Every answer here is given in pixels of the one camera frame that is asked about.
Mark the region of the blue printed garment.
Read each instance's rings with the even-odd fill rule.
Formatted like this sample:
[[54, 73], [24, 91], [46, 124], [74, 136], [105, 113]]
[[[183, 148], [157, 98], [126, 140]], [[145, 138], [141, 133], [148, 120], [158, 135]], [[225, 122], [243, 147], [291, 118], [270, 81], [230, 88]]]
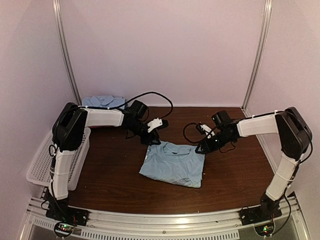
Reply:
[[188, 188], [202, 185], [205, 155], [192, 145], [161, 141], [147, 148], [139, 174], [152, 180]]

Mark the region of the light blue shirt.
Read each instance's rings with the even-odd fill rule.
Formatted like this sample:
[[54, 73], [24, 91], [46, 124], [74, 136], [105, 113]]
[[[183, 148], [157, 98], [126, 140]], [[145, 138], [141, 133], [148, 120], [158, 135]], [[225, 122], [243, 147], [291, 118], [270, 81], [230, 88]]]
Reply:
[[98, 108], [125, 108], [126, 99], [121, 96], [112, 95], [93, 95], [89, 97], [84, 97], [82, 99], [81, 105], [88, 107], [98, 107]]

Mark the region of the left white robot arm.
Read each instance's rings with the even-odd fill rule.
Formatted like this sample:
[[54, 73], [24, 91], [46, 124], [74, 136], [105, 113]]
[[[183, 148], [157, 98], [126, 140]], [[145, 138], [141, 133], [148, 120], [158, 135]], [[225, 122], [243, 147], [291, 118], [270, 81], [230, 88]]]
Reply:
[[159, 145], [161, 142], [157, 130], [167, 127], [168, 121], [155, 118], [144, 123], [141, 118], [146, 110], [147, 106], [138, 100], [125, 109], [79, 106], [72, 102], [64, 106], [52, 127], [55, 151], [50, 167], [48, 194], [48, 202], [53, 207], [51, 211], [61, 222], [72, 218], [72, 211], [67, 207], [70, 165], [83, 141], [85, 130], [90, 127], [123, 127], [139, 136], [141, 144]]

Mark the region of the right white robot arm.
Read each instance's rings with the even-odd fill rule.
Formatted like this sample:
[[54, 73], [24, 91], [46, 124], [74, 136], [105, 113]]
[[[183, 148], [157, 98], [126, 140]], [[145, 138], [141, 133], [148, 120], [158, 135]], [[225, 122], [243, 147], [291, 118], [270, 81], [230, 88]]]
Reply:
[[235, 144], [237, 140], [251, 136], [276, 141], [279, 147], [278, 163], [256, 210], [259, 220], [268, 220], [276, 212], [279, 201], [285, 197], [288, 187], [295, 180], [300, 165], [312, 154], [312, 131], [293, 106], [238, 119], [232, 119], [222, 110], [211, 118], [215, 123], [214, 128], [209, 129], [203, 124], [198, 127], [205, 137], [197, 143], [197, 154], [206, 155], [220, 151], [227, 144]]

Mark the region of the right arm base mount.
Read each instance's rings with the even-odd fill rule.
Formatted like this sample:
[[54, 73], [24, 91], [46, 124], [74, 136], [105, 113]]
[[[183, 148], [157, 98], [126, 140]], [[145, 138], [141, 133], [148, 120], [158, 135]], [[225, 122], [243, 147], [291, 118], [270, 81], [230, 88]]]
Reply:
[[260, 205], [255, 207], [244, 206], [240, 209], [239, 217], [241, 224], [251, 225], [264, 221], [271, 221], [273, 218], [282, 216], [280, 210], [280, 201], [284, 198], [282, 195], [279, 199], [272, 200], [266, 193], [263, 193], [260, 198]]

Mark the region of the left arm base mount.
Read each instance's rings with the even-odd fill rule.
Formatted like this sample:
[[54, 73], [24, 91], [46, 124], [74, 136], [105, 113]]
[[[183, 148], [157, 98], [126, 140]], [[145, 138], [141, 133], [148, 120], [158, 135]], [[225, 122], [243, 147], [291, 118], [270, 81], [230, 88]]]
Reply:
[[56, 200], [49, 194], [45, 197], [45, 200], [48, 201], [48, 207], [45, 214], [47, 218], [75, 226], [85, 227], [87, 225], [89, 211], [70, 207], [68, 198]]

